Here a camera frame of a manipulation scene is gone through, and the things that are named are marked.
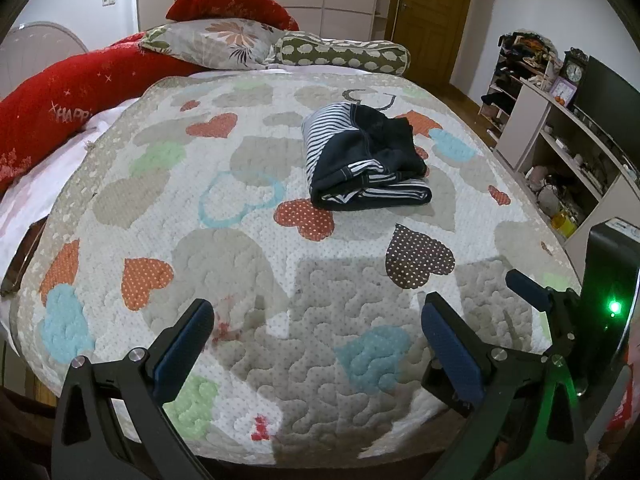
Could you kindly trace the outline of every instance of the white wall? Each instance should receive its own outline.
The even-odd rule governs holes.
[[[54,22],[71,30],[89,50],[102,48],[138,31],[136,0],[29,0],[14,26]]]
[[[451,83],[476,103],[498,56],[498,38],[517,28],[549,38],[561,57],[581,48],[640,91],[640,52],[607,0],[471,0]]]

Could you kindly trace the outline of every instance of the green led light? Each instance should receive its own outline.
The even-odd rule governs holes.
[[[622,310],[622,305],[619,301],[613,300],[609,302],[609,310],[611,311],[613,317]]]

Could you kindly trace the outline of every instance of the red pillow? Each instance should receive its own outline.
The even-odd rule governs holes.
[[[0,192],[60,147],[89,117],[201,66],[119,43],[59,61],[0,102]]]
[[[273,0],[176,0],[166,18],[174,22],[243,18],[280,30],[300,30],[287,9]]]

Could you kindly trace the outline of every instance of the floral pillow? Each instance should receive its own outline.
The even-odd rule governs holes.
[[[238,18],[194,20],[146,31],[140,46],[217,70],[261,70],[284,32]]]

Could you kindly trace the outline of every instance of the orange heart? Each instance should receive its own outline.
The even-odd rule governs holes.
[[[213,117],[208,123],[195,123],[187,126],[187,135],[191,137],[217,137],[226,139],[231,130],[238,124],[236,114],[221,114]]]
[[[498,205],[509,205],[511,203],[511,198],[509,198],[509,195],[501,192],[494,186],[489,186],[489,194],[494,197],[494,200],[498,203]]]
[[[424,135],[425,137],[429,137],[429,130],[432,128],[437,128],[439,130],[442,129],[440,123],[437,123],[433,119],[428,118],[426,115],[419,114],[411,110],[409,113],[398,115],[396,119],[401,117],[405,117],[409,124],[414,128],[414,135]]]
[[[64,244],[51,263],[38,290],[43,305],[47,304],[47,294],[53,287],[60,285],[60,283],[71,285],[74,282],[78,272],[79,248],[80,240]]]
[[[155,288],[165,288],[174,278],[174,270],[166,262],[153,258],[125,258],[120,291],[129,310],[139,310],[149,302]]]
[[[283,227],[297,227],[300,236],[313,242],[324,240],[335,228],[331,211],[318,209],[308,198],[283,202],[276,208],[273,219]]]

